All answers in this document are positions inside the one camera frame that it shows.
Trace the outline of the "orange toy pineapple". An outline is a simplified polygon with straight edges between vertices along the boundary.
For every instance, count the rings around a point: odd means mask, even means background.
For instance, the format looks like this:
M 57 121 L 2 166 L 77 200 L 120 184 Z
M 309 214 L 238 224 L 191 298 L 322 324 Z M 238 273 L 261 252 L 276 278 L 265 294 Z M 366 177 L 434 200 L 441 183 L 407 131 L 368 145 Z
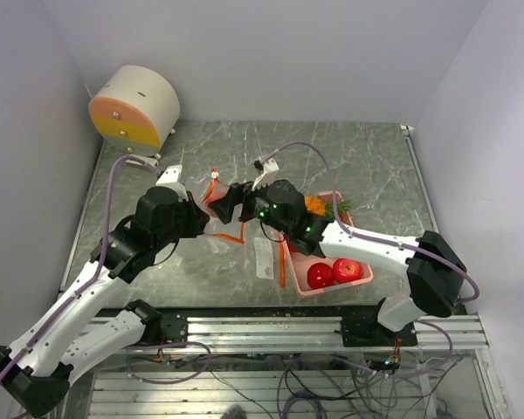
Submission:
M 306 196 L 305 205 L 307 210 L 319 216 L 334 215 L 334 199 L 329 196 Z M 337 198 L 337 212 L 339 214 L 348 212 L 351 207 L 351 199 Z

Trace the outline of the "clear zip bag orange zipper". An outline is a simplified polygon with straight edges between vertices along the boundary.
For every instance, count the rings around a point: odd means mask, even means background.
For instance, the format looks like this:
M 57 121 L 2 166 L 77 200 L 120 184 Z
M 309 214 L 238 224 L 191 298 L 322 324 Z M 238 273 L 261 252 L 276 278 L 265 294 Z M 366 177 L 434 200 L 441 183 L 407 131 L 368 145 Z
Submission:
M 246 224 L 238 220 L 242 206 L 238 205 L 231 215 L 229 223 L 223 223 L 209 203 L 223 198 L 229 185 L 219 179 L 219 172 L 211 168 L 210 172 L 196 179 L 192 177 L 186 183 L 199 208 L 210 216 L 205 227 L 204 248 L 213 254 L 225 254 L 232 246 L 255 250 L 256 275 L 258 278 L 276 279 L 279 287 L 286 287 L 285 239 L 269 227 L 246 229 Z

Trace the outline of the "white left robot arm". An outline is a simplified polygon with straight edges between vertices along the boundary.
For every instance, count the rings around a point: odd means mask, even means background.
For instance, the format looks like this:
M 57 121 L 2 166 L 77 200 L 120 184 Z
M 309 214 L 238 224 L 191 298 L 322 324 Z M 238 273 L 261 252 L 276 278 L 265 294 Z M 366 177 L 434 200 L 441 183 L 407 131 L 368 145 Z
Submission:
M 191 192 L 154 186 L 134 214 L 103 237 L 79 276 L 46 314 L 9 345 L 0 345 L 0 386 L 33 418 L 44 416 L 86 371 L 124 347 L 160 342 L 162 316 L 138 299 L 86 335 L 82 329 L 169 244 L 203 234 L 209 217 Z

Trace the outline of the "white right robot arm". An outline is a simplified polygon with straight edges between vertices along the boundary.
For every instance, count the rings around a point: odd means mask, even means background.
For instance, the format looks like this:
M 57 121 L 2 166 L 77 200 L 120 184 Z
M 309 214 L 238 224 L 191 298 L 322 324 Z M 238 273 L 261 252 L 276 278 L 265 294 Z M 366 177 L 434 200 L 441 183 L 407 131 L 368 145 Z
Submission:
M 233 183 L 225 192 L 209 193 L 205 202 L 222 223 L 230 223 L 239 207 L 240 221 L 259 220 L 305 256 L 351 259 L 405 279 L 408 292 L 380 300 L 367 317 L 356 316 L 356 324 L 342 330 L 347 338 L 387 345 L 424 315 L 451 317 L 459 302 L 466 270 L 437 232 L 394 237 L 348 226 L 310 210 L 307 199 L 286 180 L 262 188 Z

